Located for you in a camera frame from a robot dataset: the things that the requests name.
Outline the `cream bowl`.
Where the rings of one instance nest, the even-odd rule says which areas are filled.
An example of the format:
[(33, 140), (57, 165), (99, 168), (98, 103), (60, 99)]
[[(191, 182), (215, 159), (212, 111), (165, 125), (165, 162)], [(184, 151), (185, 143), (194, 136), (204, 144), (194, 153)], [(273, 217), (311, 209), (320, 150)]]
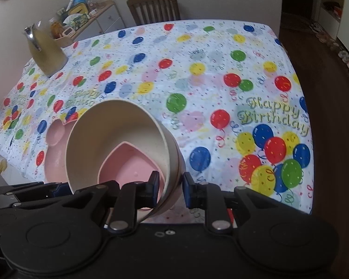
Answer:
[(139, 221), (161, 215), (177, 202), (184, 166), (171, 132), (143, 107), (121, 99), (88, 109), (73, 126), (65, 151), (72, 192), (108, 181), (119, 186), (146, 182), (157, 171), (158, 204), (139, 210)]

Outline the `gold thermos jug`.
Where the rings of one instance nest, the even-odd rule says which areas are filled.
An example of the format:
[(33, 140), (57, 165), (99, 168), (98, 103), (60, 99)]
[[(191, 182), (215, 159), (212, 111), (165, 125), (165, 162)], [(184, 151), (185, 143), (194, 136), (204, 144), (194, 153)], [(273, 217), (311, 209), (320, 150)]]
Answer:
[(68, 57), (51, 36), (32, 24), (24, 29), (31, 56), (43, 74), (51, 77), (67, 64)]

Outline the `yellow black bag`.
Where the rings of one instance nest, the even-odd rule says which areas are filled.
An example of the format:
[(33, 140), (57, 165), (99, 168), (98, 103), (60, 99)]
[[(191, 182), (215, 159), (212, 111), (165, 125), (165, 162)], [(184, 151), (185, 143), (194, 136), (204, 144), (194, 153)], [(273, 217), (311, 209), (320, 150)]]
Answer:
[(87, 0), (73, 0), (67, 5), (66, 11), (68, 14), (88, 13)]

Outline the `white drawer cabinet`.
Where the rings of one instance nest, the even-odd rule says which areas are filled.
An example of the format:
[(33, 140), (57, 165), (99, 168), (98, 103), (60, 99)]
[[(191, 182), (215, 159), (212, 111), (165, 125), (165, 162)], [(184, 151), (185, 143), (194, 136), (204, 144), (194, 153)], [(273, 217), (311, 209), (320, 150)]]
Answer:
[(73, 42), (96, 37), (106, 33), (122, 30), (126, 25), (121, 17), (117, 5), (112, 0), (106, 0), (101, 3), (102, 8), (90, 20), (78, 29), (70, 37), (56, 39), (55, 42), (62, 48), (68, 47)]

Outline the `balloon birthday tablecloth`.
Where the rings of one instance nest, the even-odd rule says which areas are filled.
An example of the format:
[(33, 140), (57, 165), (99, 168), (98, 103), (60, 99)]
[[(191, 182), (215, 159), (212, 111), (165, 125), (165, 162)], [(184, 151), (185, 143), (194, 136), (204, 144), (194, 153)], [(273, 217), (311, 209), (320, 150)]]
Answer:
[(0, 155), (44, 180), (55, 120), (124, 99), (175, 137), (188, 170), (225, 189), (249, 186), (304, 212), (314, 161), (305, 97), (272, 29), (242, 21), (155, 23), (79, 40), (52, 77), (29, 61), (0, 106)]

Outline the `green tissue box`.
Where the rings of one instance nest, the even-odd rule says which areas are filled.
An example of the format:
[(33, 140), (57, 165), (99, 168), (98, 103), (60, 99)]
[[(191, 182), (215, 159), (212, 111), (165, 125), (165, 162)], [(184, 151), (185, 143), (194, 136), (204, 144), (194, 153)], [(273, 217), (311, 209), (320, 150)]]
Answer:
[(87, 14), (71, 14), (63, 21), (63, 25), (67, 27), (71, 27), (74, 30), (80, 29), (83, 25), (85, 25), (89, 21), (89, 16)]

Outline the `small white clock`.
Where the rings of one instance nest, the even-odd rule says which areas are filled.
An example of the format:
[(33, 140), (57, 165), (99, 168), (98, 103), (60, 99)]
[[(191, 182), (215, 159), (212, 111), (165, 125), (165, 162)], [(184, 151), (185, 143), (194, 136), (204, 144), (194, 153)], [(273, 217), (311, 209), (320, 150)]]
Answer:
[(75, 35), (75, 29), (73, 29), (72, 27), (67, 27), (66, 29), (64, 29), (62, 35), (64, 37), (72, 38)]

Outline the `orange jar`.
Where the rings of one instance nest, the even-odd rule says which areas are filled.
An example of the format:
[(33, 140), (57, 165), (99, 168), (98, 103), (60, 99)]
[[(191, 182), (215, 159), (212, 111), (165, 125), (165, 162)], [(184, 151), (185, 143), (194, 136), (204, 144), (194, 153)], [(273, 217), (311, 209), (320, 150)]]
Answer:
[(62, 24), (56, 19), (52, 18), (49, 20), (50, 32), (54, 39), (62, 38), (62, 33), (64, 32)]

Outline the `pink bear-shaped plate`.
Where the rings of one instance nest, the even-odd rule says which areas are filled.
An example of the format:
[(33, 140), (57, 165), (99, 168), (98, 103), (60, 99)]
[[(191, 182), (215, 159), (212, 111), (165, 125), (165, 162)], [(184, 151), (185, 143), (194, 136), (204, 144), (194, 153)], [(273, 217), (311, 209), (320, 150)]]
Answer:
[(67, 141), (75, 123), (75, 120), (63, 123), (62, 120), (57, 119), (46, 133), (48, 148), (44, 158), (44, 174), (49, 183), (67, 182), (65, 153)]

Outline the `brown wooden chair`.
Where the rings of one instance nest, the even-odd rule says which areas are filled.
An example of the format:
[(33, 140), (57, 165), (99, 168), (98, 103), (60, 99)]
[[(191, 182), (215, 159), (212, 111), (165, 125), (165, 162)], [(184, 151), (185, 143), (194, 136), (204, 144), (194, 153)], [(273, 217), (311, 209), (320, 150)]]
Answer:
[(136, 26), (181, 20), (178, 0), (127, 0)]

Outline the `small pink heart bowl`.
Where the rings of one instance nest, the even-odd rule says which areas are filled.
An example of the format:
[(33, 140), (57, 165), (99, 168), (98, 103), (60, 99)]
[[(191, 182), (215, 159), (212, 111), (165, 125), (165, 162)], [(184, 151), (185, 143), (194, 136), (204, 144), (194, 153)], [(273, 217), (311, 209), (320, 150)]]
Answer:
[(158, 164), (138, 147), (127, 141), (120, 142), (103, 161), (97, 176), (99, 184), (116, 181), (120, 187), (132, 182), (147, 182), (151, 172), (158, 171), (159, 193), (161, 199), (165, 186), (165, 175)]

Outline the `pink round bowl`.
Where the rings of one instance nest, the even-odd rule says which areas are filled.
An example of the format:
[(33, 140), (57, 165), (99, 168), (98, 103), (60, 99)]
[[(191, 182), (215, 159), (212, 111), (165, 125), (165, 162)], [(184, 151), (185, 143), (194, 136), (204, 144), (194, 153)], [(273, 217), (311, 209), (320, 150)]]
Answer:
[(160, 206), (160, 213), (164, 213), (178, 201), (182, 194), (181, 176), (186, 170), (186, 165), (176, 139), (173, 137), (171, 132), (162, 124), (161, 129), (166, 139), (166, 145), (168, 147), (169, 154), (166, 184), (165, 188), (163, 189), (164, 193), (161, 197), (163, 201)]

